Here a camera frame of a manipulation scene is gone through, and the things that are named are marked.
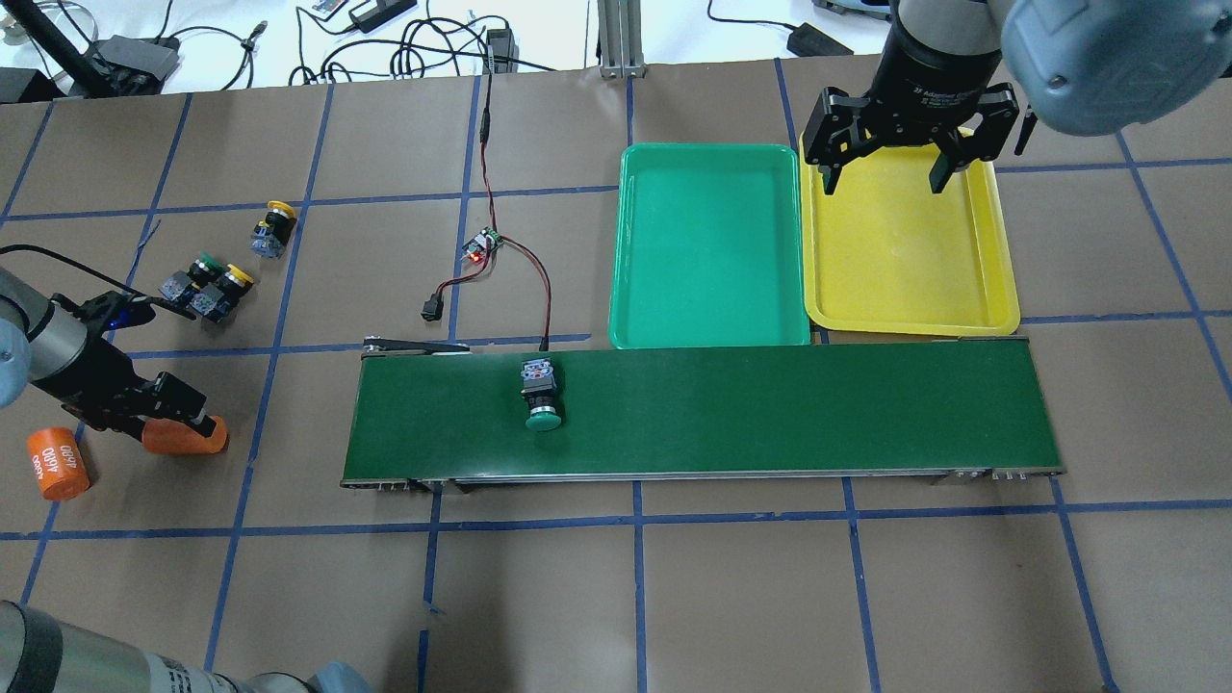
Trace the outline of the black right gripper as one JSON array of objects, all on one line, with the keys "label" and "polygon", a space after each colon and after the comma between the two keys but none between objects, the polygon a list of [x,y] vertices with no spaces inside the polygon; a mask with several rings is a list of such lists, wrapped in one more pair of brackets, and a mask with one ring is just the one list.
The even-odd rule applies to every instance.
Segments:
[{"label": "black right gripper", "polygon": [[938,147],[931,194],[971,164],[994,162],[1020,113],[1011,84],[991,81],[1000,60],[997,48],[941,51],[893,18],[869,91],[825,88],[809,115],[804,162],[821,171],[823,194],[837,192],[844,166],[891,146]]}]

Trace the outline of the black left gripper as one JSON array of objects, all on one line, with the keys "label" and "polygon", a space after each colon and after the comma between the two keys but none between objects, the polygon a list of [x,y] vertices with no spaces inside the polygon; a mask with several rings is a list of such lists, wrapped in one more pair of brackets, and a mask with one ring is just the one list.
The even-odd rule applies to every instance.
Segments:
[{"label": "black left gripper", "polygon": [[[206,396],[175,374],[159,372],[150,382],[136,374],[132,359],[107,342],[110,330],[154,321],[153,298],[102,293],[78,305],[53,293],[34,326],[34,387],[99,432],[140,434],[145,440],[209,440],[221,437],[221,422],[205,412]],[[148,418],[145,396],[150,392]]]}]

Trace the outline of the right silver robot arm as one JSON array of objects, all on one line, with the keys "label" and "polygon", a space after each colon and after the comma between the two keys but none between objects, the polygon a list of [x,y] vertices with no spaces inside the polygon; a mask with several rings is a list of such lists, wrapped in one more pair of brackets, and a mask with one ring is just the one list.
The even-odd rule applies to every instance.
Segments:
[{"label": "right silver robot arm", "polygon": [[1174,113],[1230,70],[1227,1],[893,1],[871,88],[819,92],[801,157],[834,194],[891,146],[935,146],[929,185],[994,162],[1036,122],[1112,134]]}]

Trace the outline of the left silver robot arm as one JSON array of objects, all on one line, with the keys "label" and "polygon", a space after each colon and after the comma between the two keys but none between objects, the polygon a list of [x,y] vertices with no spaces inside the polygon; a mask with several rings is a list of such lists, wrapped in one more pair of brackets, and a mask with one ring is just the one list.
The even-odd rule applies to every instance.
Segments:
[{"label": "left silver robot arm", "polygon": [[[14,273],[2,273],[2,404],[27,386],[96,430],[136,438],[158,453],[217,453],[227,425],[188,383],[159,372],[136,374],[126,351],[105,332],[152,321],[160,298],[120,286],[85,305],[51,298]],[[356,670],[331,662],[307,679],[269,672],[232,679],[179,658],[63,623],[12,601],[2,602],[5,692],[367,692]]]}]

